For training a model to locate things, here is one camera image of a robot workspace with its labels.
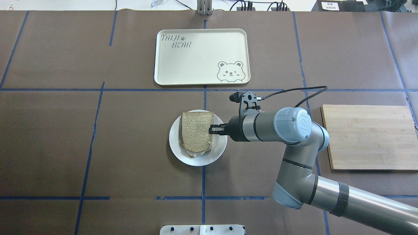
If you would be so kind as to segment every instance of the bear face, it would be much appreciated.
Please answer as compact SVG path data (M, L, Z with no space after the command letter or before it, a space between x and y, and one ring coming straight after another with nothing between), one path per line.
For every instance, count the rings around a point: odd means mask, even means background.
M223 61L218 63L218 79L222 82L242 82L245 78L244 70L242 69L242 62L237 61L233 64L227 64Z

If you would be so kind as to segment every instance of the white tray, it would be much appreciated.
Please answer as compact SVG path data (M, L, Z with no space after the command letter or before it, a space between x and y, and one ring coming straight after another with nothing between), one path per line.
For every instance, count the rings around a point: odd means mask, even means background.
M173 29L157 34L156 83L244 84L249 80L247 35L242 29Z

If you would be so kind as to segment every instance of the light blue joint cap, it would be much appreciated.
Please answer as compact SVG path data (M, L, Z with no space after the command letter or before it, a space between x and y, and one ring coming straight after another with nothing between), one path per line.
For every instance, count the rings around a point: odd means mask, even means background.
M273 119L276 134L284 141L304 141L312 132L312 119L303 108L283 108Z
M319 127L322 129L322 132L324 133L324 145L322 146L321 149L318 150L318 153L324 151L327 148L328 144L329 144L329 134L328 134L328 131L326 131L325 128L321 127L321 125L319 125Z
M292 209L300 209L303 205L302 202L294 198L288 193L280 184L276 181L276 185L273 190L273 198L276 202L282 204L285 207Z

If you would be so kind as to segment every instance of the bread slice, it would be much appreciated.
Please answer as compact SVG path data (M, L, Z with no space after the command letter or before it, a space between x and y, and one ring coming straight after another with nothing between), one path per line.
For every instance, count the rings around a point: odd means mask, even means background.
M187 151L200 153L212 148L209 128L213 112L184 112L181 117L181 136Z

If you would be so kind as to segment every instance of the white label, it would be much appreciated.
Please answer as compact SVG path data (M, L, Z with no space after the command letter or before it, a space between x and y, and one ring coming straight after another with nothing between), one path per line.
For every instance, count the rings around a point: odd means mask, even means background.
M338 3L321 2L321 4L324 10L339 10Z

